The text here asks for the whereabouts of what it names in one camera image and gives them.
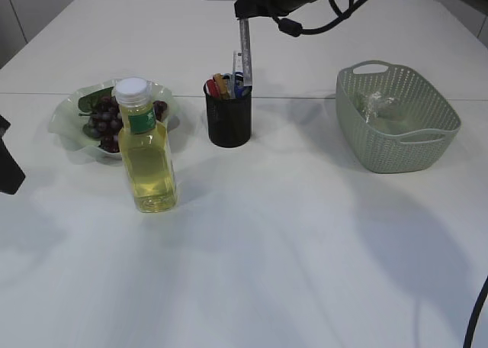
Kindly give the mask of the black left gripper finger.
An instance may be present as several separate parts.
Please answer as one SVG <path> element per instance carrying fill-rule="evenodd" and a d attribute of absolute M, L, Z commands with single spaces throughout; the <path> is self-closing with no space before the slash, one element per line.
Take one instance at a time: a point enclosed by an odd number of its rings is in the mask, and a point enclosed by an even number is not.
<path fill-rule="evenodd" d="M 26 175 L 14 160 L 3 141 L 3 136 L 11 124 L 3 117 L 0 118 L 0 189 L 1 193 L 14 195 L 24 182 Z"/>

